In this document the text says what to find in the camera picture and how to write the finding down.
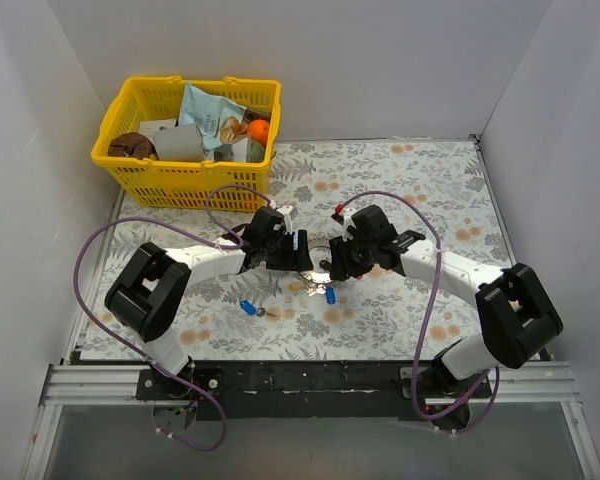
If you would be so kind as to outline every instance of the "green object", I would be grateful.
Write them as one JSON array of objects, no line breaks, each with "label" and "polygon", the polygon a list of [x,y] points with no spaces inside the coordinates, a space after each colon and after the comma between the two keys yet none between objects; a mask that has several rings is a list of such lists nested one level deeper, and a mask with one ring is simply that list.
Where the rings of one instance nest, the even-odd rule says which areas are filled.
[{"label": "green object", "polygon": [[260,163],[264,160],[266,150],[259,143],[249,139],[249,147],[247,149],[247,163]]}]

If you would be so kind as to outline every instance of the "small blue object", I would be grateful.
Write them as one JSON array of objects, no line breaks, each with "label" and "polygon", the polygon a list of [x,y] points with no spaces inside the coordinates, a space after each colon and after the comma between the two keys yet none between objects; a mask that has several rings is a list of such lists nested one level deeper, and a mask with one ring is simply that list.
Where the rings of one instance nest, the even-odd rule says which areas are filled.
[{"label": "small blue object", "polygon": [[327,303],[329,305],[336,303],[336,291],[333,289],[333,287],[327,287],[325,295],[327,296]]},{"label": "small blue object", "polygon": [[245,312],[247,312],[248,315],[255,315],[256,314],[256,307],[254,307],[253,305],[251,305],[246,300],[241,301],[240,302],[240,306],[242,307],[242,309]]}]

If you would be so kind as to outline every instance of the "black metal base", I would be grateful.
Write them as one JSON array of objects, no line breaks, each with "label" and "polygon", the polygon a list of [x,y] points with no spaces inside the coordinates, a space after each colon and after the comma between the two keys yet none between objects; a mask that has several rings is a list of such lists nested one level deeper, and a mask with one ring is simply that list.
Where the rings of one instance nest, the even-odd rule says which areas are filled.
[{"label": "black metal base", "polygon": [[[423,370],[429,365],[421,363]],[[409,379],[400,375],[400,369],[411,365],[404,361],[198,361],[193,381],[214,395],[232,419],[394,417],[414,421],[420,418],[403,391]],[[136,398],[173,400],[164,377],[160,377],[151,369],[142,371]],[[209,387],[212,379],[218,382],[215,388]],[[490,396],[489,383],[481,385],[475,394],[476,398]],[[422,409],[426,398],[448,398],[449,403],[455,400],[431,389],[419,390],[418,397]],[[213,405],[199,403],[197,420],[217,418]]]}]

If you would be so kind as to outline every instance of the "light blue bag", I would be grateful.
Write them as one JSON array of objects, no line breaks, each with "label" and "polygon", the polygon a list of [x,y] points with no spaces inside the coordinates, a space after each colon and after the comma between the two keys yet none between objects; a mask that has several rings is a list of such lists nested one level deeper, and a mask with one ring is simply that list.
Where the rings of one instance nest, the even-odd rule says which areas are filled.
[{"label": "light blue bag", "polygon": [[226,97],[209,95],[187,82],[180,106],[178,125],[195,123],[202,133],[204,148],[213,150],[223,145],[220,129],[225,121],[234,117],[238,123],[241,123],[246,110],[246,107]]}]

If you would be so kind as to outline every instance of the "brown cloth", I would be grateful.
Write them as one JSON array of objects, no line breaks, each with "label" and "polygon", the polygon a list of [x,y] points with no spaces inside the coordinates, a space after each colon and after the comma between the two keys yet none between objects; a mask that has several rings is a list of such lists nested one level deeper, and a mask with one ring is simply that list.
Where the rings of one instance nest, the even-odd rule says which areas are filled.
[{"label": "brown cloth", "polygon": [[108,155],[110,157],[133,157],[138,160],[149,158],[156,149],[144,135],[136,132],[124,133],[111,140]]}]

